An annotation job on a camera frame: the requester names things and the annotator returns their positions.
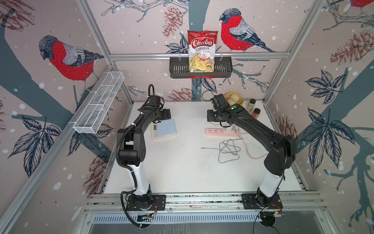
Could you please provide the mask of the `blue white electronic scale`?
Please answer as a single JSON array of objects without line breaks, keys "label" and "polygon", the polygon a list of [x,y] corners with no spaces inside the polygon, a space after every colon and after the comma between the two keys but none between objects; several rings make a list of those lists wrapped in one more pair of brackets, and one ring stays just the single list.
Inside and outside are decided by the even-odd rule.
[{"label": "blue white electronic scale", "polygon": [[173,119],[164,120],[159,123],[151,124],[152,140],[164,139],[177,135],[175,121]]}]

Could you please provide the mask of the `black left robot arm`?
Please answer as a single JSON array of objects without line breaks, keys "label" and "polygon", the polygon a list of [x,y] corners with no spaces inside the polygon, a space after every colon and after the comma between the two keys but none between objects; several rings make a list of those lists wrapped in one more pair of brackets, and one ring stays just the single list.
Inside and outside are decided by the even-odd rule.
[{"label": "black left robot arm", "polygon": [[157,124],[171,119],[169,109],[164,108],[165,100],[157,96],[154,85],[148,87],[148,97],[145,103],[138,109],[139,116],[125,129],[119,129],[116,140],[116,161],[118,165],[129,171],[133,181],[133,189],[122,191],[120,201],[127,219],[139,230],[146,229],[149,224],[139,224],[128,213],[125,203],[136,205],[142,210],[154,207],[154,211],[147,217],[156,215],[158,206],[153,201],[151,185],[145,178],[145,172],[141,163],[146,157],[146,143],[144,132],[151,123]]}]

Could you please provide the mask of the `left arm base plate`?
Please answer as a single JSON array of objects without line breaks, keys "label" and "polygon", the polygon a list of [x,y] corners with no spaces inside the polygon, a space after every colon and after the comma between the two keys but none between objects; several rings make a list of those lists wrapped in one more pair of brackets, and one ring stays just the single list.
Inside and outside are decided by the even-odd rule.
[{"label": "left arm base plate", "polygon": [[166,195],[129,195],[127,211],[164,211]]}]

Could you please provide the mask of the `white USB charger block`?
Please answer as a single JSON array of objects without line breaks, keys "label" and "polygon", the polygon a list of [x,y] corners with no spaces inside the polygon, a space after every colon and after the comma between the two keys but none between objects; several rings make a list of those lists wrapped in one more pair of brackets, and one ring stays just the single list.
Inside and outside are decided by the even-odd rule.
[{"label": "white USB charger block", "polygon": [[227,126],[226,127],[226,133],[230,134],[233,131],[233,129],[235,129],[235,125],[232,124],[230,126]]}]

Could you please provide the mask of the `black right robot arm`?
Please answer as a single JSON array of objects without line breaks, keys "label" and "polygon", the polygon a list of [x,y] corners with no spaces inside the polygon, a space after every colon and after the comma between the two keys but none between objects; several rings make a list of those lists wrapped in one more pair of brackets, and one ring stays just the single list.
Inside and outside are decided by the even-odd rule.
[{"label": "black right robot arm", "polygon": [[258,121],[239,104],[230,105],[223,94],[214,95],[213,105],[207,111],[209,122],[227,122],[229,126],[238,126],[254,137],[267,151],[264,159],[266,173],[256,192],[241,195],[244,209],[260,209],[255,221],[264,227],[274,228],[276,216],[281,214],[283,206],[279,196],[279,187],[285,180],[285,171],[295,161],[296,142],[291,135],[283,136]]}]

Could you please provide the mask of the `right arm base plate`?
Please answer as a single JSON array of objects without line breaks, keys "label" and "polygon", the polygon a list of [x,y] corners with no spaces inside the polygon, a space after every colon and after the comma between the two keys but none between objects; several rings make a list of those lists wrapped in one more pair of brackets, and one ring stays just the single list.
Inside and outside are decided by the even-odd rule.
[{"label": "right arm base plate", "polygon": [[268,198],[265,195],[257,195],[256,193],[241,194],[241,203],[245,210],[256,209],[283,209],[283,205],[278,193]]}]

